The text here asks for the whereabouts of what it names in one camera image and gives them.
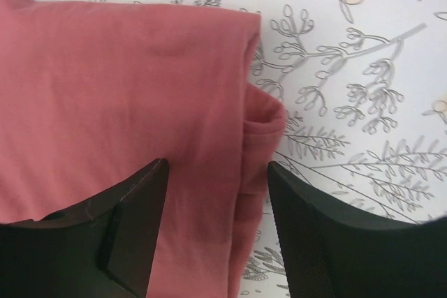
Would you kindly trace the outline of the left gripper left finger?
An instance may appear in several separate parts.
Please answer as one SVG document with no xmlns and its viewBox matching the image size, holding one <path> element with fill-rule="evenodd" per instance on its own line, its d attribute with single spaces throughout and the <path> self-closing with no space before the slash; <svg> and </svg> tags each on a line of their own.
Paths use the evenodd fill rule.
<svg viewBox="0 0 447 298">
<path fill-rule="evenodd" d="M 1 296 L 144 297 L 168 176 L 156 159 L 40 221 L 3 224 Z"/>
</svg>

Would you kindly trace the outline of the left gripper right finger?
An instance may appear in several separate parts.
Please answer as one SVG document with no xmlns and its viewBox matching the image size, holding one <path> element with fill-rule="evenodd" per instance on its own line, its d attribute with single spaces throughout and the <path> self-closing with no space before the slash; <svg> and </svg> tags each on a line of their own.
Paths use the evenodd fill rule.
<svg viewBox="0 0 447 298">
<path fill-rule="evenodd" d="M 268 188 L 292 297 L 446 296 L 445 218 L 410 224 L 377 216 L 276 162 Z"/>
</svg>

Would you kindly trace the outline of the pink t shirt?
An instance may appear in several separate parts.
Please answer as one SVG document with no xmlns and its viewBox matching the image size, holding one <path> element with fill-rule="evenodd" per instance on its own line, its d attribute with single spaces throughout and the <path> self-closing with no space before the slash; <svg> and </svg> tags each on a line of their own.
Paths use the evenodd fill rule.
<svg viewBox="0 0 447 298">
<path fill-rule="evenodd" d="M 257 14 L 1 0 L 1 221 L 170 164 L 150 297 L 236 297 L 284 106 L 247 81 Z"/>
</svg>

